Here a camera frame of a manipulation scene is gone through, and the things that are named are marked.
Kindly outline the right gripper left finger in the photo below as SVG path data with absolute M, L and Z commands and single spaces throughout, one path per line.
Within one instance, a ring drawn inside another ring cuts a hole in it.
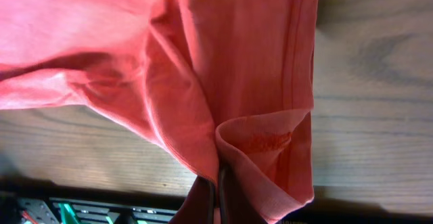
M 213 224 L 215 186 L 202 177 L 194 181 L 185 201 L 169 224 Z

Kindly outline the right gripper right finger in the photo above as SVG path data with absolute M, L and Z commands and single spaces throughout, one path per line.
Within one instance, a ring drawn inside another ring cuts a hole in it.
M 228 165 L 223 165 L 219 172 L 218 197 L 222 224 L 267 224 L 252 207 Z

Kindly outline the red t-shirt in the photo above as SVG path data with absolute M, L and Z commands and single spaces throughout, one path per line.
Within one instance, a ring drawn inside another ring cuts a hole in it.
M 1 108 L 84 105 L 276 223 L 314 198 L 318 0 L 1 0 Z

